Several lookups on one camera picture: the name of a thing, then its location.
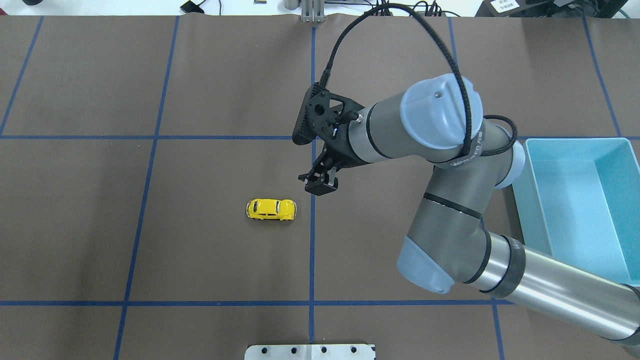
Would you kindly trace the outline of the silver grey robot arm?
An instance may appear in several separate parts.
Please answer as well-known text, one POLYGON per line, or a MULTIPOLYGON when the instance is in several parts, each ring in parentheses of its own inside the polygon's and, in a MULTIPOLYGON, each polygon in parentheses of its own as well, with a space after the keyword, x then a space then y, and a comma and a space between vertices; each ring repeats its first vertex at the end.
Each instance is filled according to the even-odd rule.
POLYGON ((434 169, 405 237, 398 271, 444 294, 463 283, 584 328, 639 355, 639 290, 594 275, 494 234, 481 219, 495 189, 512 184, 525 153, 507 130, 484 121, 480 96, 452 73, 363 106, 322 83, 302 100, 293 141, 324 147, 299 179, 316 196, 336 191, 336 173, 421 157, 434 169))

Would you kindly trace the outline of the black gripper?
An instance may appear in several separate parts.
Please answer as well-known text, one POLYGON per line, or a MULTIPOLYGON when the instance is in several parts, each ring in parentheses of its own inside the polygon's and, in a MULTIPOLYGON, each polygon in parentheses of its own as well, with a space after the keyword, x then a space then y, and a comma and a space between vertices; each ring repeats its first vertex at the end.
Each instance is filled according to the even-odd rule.
POLYGON ((339 187, 337 171, 370 164, 359 157, 350 142, 348 127, 339 127, 336 137, 322 129, 312 130, 324 141, 322 152, 316 157, 307 173, 299 174, 298 180, 305 183, 305 191, 314 196, 335 192, 339 187))

